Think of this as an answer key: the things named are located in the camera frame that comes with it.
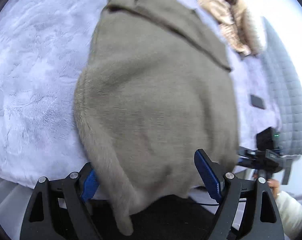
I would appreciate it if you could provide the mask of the person's right hand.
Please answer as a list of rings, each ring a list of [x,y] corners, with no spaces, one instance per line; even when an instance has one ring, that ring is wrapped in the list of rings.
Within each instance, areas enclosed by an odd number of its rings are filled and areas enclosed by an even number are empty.
[[[278,180],[269,179],[267,180],[267,184],[272,191],[274,199],[277,199],[278,194],[280,193],[280,183]]]

